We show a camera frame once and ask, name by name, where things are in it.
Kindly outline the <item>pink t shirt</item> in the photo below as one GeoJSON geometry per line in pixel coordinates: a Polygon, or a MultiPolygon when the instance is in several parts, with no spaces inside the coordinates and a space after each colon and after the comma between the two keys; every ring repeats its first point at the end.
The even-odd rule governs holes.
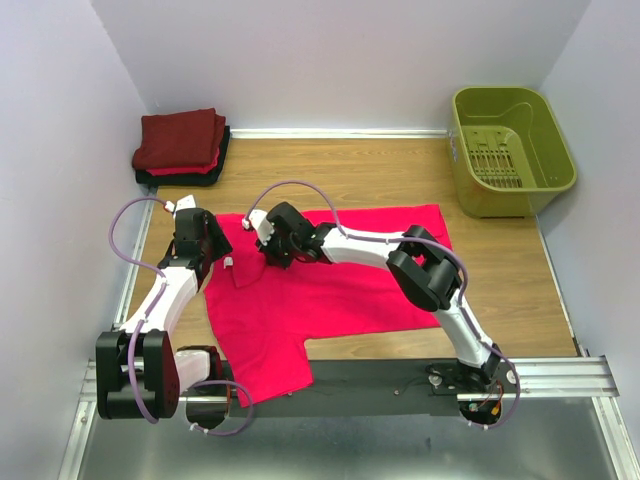
{"type": "Polygon", "coordinates": [[[232,245],[204,290],[213,333],[242,406],[296,392],[313,382],[309,339],[431,329],[433,314],[413,306],[393,276],[355,264],[267,264],[239,213],[217,218],[232,245]]]}

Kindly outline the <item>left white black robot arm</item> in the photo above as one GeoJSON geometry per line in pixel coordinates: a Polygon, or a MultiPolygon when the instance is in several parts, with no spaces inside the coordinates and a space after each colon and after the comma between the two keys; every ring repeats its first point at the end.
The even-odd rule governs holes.
{"type": "Polygon", "coordinates": [[[174,415],[180,394],[189,388],[209,395],[221,385],[214,349],[174,352],[171,335],[214,263],[232,247],[214,214],[197,207],[192,196],[166,208],[172,211],[174,233],[163,259],[152,268],[156,278],[151,290],[129,320],[96,341],[97,406],[103,419],[155,423],[174,415]]]}

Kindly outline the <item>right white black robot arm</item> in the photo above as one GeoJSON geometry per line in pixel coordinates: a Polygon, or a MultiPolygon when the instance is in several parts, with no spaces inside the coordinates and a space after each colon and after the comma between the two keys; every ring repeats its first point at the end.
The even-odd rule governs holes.
{"type": "Polygon", "coordinates": [[[267,261],[282,269],[297,260],[389,272],[413,306],[435,315],[454,347],[453,371],[431,373],[470,392],[485,392],[496,380],[501,357],[466,300],[466,268],[425,228],[413,225],[405,232],[360,231],[343,226],[338,217],[314,224],[287,202],[268,212],[251,210],[242,226],[256,233],[256,246],[267,261]]]}

